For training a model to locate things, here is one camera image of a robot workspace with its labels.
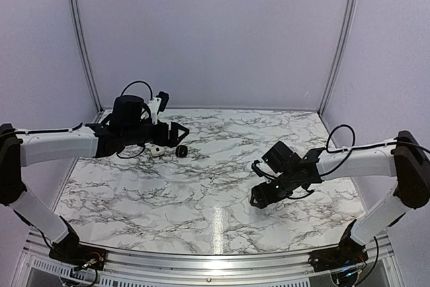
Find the black earbud charging case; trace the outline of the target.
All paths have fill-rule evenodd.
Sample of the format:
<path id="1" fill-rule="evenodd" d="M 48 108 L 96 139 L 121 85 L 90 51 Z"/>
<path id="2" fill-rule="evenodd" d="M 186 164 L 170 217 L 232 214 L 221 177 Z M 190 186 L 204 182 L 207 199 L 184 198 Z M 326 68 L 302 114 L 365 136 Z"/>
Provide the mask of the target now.
<path id="1" fill-rule="evenodd" d="M 185 145 L 178 145 L 175 149 L 175 155 L 178 158 L 185 158 L 188 154 L 188 147 Z"/>

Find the white earbud charging case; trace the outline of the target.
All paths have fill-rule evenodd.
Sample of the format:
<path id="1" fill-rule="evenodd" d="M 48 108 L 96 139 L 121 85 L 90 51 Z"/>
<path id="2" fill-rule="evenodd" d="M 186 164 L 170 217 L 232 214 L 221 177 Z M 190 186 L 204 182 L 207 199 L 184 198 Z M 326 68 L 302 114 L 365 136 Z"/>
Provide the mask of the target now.
<path id="1" fill-rule="evenodd" d="M 165 149 L 163 147 L 154 146 L 150 149 L 150 154 L 152 157 L 160 157 L 165 154 Z"/>

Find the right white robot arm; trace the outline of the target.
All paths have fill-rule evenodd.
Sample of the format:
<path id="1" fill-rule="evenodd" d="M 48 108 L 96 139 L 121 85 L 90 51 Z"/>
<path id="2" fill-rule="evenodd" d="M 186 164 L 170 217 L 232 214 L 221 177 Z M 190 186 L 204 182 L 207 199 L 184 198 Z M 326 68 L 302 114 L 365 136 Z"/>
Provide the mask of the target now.
<path id="1" fill-rule="evenodd" d="M 300 157 L 283 142 L 274 144 L 262 157 L 273 171 L 268 174 L 254 161 L 251 168 L 263 183 L 251 190 L 250 204 L 263 209 L 284 199 L 292 199 L 294 190 L 308 190 L 313 184 L 343 177 L 386 176 L 396 184 L 363 216 L 348 226 L 333 260 L 347 265 L 359 254 L 359 246 L 397 223 L 407 212 L 429 203 L 429 150 L 420 146 L 407 130 L 383 142 L 329 150 L 310 149 Z"/>

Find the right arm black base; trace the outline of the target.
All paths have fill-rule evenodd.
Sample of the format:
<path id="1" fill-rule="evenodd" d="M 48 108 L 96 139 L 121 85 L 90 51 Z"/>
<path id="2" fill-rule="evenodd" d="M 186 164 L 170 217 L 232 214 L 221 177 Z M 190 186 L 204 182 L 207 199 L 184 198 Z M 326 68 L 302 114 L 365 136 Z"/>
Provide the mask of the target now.
<path id="1" fill-rule="evenodd" d="M 368 260 L 365 247 L 356 243 L 351 238 L 351 230 L 354 223 L 353 221 L 347 226 L 337 246 L 310 252 L 308 263 L 313 267 L 315 272 L 343 268 L 364 263 Z"/>

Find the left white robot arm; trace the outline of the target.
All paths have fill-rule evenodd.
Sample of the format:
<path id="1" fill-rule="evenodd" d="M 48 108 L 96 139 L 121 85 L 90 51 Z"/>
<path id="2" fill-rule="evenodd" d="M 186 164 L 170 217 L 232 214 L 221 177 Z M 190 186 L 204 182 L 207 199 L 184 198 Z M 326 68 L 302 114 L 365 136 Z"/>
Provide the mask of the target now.
<path id="1" fill-rule="evenodd" d="M 163 121 L 169 96 L 160 92 L 150 101 L 120 95 L 111 112 L 99 122 L 69 128 L 17 128 L 1 125 L 1 205 L 44 234 L 51 247 L 70 263 L 80 263 L 85 249 L 73 227 L 37 197 L 23 176 L 32 167 L 72 161 L 102 159 L 120 154 L 129 146 L 151 144 L 175 148 L 189 135 L 189 128 Z"/>

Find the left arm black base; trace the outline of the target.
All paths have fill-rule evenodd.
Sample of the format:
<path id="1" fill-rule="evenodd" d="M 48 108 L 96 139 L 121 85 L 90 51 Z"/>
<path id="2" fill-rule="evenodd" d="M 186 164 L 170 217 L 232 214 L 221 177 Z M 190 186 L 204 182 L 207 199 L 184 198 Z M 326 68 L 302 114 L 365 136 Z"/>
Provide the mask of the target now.
<path id="1" fill-rule="evenodd" d="M 59 243 L 51 243 L 50 259 L 75 265 L 84 269 L 85 265 L 95 270 L 102 270 L 105 266 L 107 251 L 99 247 L 83 245 L 75 230 L 68 228 L 67 236 Z"/>

